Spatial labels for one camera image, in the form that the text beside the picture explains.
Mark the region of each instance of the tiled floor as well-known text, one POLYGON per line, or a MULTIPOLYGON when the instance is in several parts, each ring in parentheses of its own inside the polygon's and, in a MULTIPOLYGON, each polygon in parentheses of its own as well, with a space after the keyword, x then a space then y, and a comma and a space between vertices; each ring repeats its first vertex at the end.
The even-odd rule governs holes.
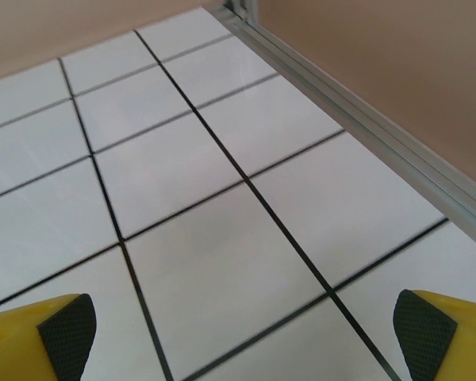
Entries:
POLYGON ((408 381, 404 288, 476 244, 204 10, 0 80, 0 310, 89 293, 84 380, 408 381))

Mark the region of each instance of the black rubber pad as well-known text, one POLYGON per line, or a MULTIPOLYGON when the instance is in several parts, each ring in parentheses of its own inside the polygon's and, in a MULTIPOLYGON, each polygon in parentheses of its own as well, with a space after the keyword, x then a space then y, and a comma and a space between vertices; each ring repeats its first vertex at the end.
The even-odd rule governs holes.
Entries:
POLYGON ((97 329, 91 297, 81 294, 37 329, 57 379, 79 381, 97 329))
POLYGON ((403 290, 393 313, 393 326, 413 381, 433 381, 457 323, 412 291, 403 290))

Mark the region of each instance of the beige wall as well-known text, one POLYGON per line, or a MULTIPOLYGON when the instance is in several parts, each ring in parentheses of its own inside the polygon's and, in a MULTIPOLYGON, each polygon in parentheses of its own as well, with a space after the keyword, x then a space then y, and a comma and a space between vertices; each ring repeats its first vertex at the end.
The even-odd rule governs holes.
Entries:
POLYGON ((259 0, 259 19, 476 181, 476 0, 259 0))
POLYGON ((0 0, 0 76, 199 3, 200 0, 0 0))

